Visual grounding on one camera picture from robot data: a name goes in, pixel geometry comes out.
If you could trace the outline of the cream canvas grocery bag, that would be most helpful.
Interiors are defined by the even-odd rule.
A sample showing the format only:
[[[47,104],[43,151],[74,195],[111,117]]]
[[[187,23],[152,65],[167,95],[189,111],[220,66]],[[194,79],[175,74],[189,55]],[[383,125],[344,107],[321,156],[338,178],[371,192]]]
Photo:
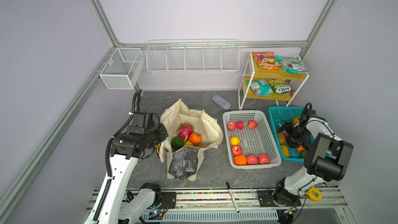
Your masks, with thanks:
[[[197,173],[204,160],[204,151],[218,148],[223,140],[223,131],[217,120],[208,115],[204,110],[192,110],[182,101],[178,100],[167,108],[161,116],[161,122],[168,132],[164,140],[165,162],[167,164],[167,178],[185,178],[189,181],[197,180]],[[171,147],[172,139],[177,137],[181,124],[190,123],[195,133],[202,136],[199,146],[184,145],[179,150]]]

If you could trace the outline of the green bell pepper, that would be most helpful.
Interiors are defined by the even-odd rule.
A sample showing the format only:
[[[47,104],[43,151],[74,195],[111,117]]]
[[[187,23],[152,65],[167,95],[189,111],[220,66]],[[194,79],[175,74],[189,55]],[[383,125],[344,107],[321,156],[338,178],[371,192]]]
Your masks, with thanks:
[[[184,146],[185,141],[180,137],[175,137],[172,139],[171,147],[173,150],[179,150]]]

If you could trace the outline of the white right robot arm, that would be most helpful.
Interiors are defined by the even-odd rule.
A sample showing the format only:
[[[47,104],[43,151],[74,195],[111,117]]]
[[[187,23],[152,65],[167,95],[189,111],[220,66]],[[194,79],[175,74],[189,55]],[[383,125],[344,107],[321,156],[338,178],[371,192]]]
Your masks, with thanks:
[[[273,193],[277,205],[298,204],[300,197],[321,199],[316,185],[343,179],[353,153],[353,145],[343,141],[329,127],[326,119],[316,115],[312,103],[302,110],[298,123],[285,123],[279,128],[292,148],[302,146],[307,152],[303,167],[281,179]]]

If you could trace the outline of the pink dragon fruit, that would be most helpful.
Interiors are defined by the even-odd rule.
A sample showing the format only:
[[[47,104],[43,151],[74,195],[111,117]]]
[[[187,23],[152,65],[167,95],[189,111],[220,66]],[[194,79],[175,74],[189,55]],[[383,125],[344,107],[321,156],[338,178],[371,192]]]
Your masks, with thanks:
[[[193,125],[187,122],[181,124],[181,126],[177,131],[177,136],[183,139],[184,141],[187,141],[193,132],[194,132]]]

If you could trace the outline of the brown potato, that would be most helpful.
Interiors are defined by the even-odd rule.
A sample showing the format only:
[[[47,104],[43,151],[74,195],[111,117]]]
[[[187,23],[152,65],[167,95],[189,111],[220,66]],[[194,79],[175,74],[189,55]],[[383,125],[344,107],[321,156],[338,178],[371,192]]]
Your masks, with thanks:
[[[280,132],[277,134],[278,136],[278,140],[279,140],[279,144],[280,145],[286,145],[287,144],[287,139],[286,136],[283,132]]]

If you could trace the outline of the small orange pumpkin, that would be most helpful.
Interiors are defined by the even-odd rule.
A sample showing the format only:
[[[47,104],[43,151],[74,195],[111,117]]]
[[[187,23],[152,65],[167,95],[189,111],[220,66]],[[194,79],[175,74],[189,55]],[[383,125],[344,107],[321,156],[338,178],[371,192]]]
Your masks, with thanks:
[[[193,132],[190,137],[189,141],[194,145],[194,146],[199,146],[201,141],[202,141],[202,136],[200,134],[197,134]]]

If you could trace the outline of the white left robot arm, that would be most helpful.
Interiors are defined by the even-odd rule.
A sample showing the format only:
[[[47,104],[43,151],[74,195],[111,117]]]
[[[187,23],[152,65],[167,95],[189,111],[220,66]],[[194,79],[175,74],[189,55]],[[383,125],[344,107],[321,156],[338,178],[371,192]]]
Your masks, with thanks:
[[[105,150],[106,176],[87,224],[144,223],[143,213],[151,206],[161,205],[161,188],[145,183],[138,195],[122,207],[128,181],[139,160],[147,159],[146,150],[155,152],[156,146],[168,137],[164,124],[156,113],[140,111],[141,92],[134,93],[127,122],[110,137]]]

